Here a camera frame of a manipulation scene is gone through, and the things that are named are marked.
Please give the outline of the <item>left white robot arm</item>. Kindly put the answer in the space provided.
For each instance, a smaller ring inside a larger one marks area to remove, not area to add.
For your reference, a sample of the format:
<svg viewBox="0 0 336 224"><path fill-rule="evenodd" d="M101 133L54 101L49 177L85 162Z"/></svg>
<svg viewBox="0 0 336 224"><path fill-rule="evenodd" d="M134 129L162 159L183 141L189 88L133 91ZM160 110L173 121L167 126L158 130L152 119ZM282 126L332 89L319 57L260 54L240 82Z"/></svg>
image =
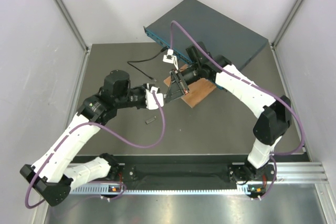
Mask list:
<svg viewBox="0 0 336 224"><path fill-rule="evenodd" d="M28 181L25 206L33 209L29 196L35 190L50 206L63 202L71 191L105 178L117 184L115 192L122 193L126 187L121 184L121 166L116 158L103 153L93 160L69 167L71 161L86 143L100 130L105 130L119 140L141 148L106 127L116 117L119 109L137 108L162 110L165 95L153 84L132 87L130 76L123 70L113 70L104 79L99 91L86 98L73 116L70 124L52 147L32 165L26 164L20 174Z"/></svg>

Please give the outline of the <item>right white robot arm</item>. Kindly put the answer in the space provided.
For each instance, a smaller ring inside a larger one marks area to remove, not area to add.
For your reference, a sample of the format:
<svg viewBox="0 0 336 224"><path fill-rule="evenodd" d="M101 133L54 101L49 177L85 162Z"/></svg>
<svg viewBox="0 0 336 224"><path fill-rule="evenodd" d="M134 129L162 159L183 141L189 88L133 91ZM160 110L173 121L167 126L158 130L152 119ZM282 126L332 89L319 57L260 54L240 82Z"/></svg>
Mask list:
<svg viewBox="0 0 336 224"><path fill-rule="evenodd" d="M245 179L256 180L264 174L264 168L277 143L292 123L291 101L283 95L279 99L260 91L259 87L244 76L223 55L213 57L201 41L187 47L191 64L170 72L171 82L165 103L190 93L190 85L206 79L234 95L257 118L253 128L255 141L244 165Z"/></svg>

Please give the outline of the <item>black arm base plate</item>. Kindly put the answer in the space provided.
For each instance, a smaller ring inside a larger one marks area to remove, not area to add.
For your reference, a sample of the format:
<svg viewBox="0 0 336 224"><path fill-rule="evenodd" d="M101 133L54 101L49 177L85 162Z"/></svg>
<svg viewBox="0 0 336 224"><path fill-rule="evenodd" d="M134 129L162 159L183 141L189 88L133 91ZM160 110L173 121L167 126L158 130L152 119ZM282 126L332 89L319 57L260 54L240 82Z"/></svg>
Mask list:
<svg viewBox="0 0 336 224"><path fill-rule="evenodd" d="M119 181L129 189L233 189L275 175L272 164L254 170L246 155L115 155L119 168L103 182Z"/></svg>

